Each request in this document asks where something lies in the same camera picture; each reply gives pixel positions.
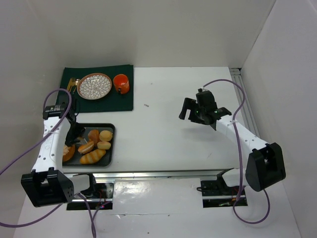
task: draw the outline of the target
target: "white wall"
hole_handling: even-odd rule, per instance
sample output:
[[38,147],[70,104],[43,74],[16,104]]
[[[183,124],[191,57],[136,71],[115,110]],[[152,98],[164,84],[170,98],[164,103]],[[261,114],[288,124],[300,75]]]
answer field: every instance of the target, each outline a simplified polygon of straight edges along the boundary
[[[25,0],[0,3],[0,168],[40,139],[42,103],[57,88],[63,63],[45,29]],[[16,224],[24,202],[21,175],[30,172],[36,152],[23,157],[0,177],[0,221]],[[2,238],[14,229],[0,227]]]
[[261,136],[282,146],[284,186],[303,238],[317,237],[316,66],[316,9],[309,0],[277,0],[242,77]]
[[241,67],[275,0],[29,0],[69,67]]

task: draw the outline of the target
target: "baking tray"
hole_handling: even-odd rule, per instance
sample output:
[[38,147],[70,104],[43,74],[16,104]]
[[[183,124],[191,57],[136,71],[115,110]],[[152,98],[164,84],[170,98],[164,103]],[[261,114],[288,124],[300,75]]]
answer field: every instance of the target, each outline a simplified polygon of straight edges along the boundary
[[106,154],[95,164],[91,165],[82,165],[79,160],[83,156],[83,154],[80,154],[78,152],[78,147],[80,145],[75,144],[76,150],[73,158],[71,158],[69,161],[63,162],[63,167],[104,167],[110,164],[112,159],[112,151],[114,148],[114,138],[115,138],[115,127],[111,123],[80,123],[82,126],[86,128],[85,133],[83,134],[83,137],[88,141],[88,133],[91,130],[97,129],[99,132],[102,130],[108,130],[113,133],[112,140],[109,141],[111,143],[111,147],[109,150],[106,151]]

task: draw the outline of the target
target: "dark green cloth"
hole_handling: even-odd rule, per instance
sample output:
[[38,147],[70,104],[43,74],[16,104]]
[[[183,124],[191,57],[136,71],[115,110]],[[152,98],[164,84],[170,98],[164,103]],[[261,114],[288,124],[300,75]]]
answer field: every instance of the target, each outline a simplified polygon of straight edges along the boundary
[[[70,78],[82,79],[91,73],[103,73],[112,81],[110,92],[103,98],[97,100],[86,100],[80,97],[77,90],[73,94],[73,98],[78,100],[76,112],[80,113],[95,113],[95,112],[117,112],[117,111],[132,111],[133,110],[133,65],[118,65],[96,68],[65,68],[60,82],[60,88],[66,89]],[[130,90],[126,94],[120,95],[116,92],[113,85],[113,78],[118,74],[128,76]],[[63,100],[61,97],[63,92],[59,92],[56,103],[60,104]]]

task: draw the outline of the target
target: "pastry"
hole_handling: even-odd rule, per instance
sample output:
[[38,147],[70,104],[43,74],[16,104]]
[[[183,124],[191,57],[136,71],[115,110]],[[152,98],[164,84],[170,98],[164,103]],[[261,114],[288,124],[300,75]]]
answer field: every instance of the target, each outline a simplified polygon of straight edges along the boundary
[[107,141],[100,141],[98,142],[97,147],[98,149],[101,149],[101,150],[108,150],[110,149],[111,144]]
[[97,146],[97,143],[100,141],[99,140],[99,131],[98,130],[89,131],[88,138],[89,138],[89,140],[94,142],[95,146]]
[[103,130],[102,132],[100,132],[99,134],[99,139],[101,141],[111,141],[112,139],[112,132],[108,131],[108,130]]
[[79,146],[78,152],[81,154],[86,154],[86,153],[92,151],[94,146],[95,146],[95,144],[92,140],[88,141],[88,143],[86,145]]
[[106,154],[105,150],[94,150],[80,158],[82,165],[89,165],[98,162]]
[[63,162],[70,160],[74,156],[74,154],[75,154],[75,145],[72,145],[71,147],[64,145]]

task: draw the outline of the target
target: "white plate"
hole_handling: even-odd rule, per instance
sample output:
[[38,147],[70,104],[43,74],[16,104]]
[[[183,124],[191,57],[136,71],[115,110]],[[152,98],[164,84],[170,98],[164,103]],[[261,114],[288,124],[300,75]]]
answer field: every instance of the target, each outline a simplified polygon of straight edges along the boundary
[[112,87],[111,79],[103,73],[91,73],[83,77],[78,85],[79,96],[87,100],[96,100],[107,95]]

